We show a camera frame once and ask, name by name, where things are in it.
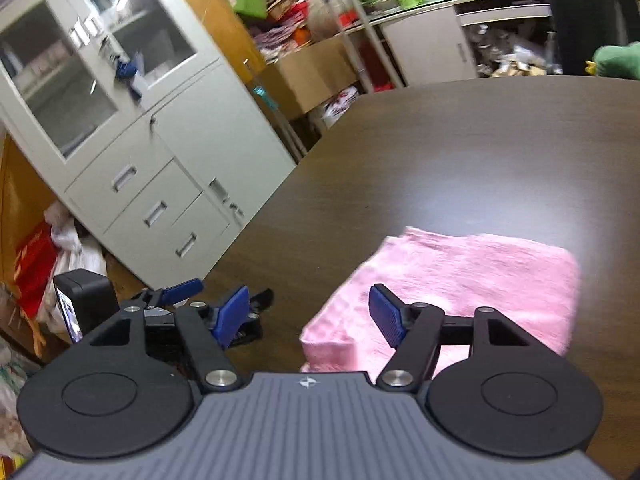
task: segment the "green plush toy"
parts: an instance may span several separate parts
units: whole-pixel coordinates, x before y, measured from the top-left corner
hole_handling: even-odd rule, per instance
[[[587,61],[586,72],[591,75],[640,80],[640,41],[629,46],[601,46]]]

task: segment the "desk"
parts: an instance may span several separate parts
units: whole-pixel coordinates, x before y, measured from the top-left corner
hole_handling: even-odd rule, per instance
[[[511,77],[361,97],[206,278],[271,287],[242,370],[294,371],[302,327],[405,226],[561,246],[582,273],[568,358],[605,399],[590,456],[618,478],[640,458],[640,84]]]

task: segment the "cardboard box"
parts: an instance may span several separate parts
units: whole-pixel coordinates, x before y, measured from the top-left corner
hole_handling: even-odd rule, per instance
[[[268,64],[260,78],[288,120],[306,114],[358,80],[339,36]]]

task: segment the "camera screen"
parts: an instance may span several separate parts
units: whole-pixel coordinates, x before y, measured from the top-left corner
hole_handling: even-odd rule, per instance
[[[58,288],[56,289],[56,293],[58,295],[58,303],[60,304],[60,312],[62,312],[62,317],[65,319],[66,329],[69,332],[71,340],[77,343],[82,339],[82,331],[78,325],[74,304],[71,299]]]

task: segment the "glass cabinet door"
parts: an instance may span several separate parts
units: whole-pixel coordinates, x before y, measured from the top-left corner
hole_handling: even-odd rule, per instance
[[[183,0],[69,2],[95,24],[100,44],[135,63],[145,109],[220,56]]]
[[[57,192],[136,117],[132,99],[94,70],[87,44],[66,0],[15,0],[0,12],[4,120]]]

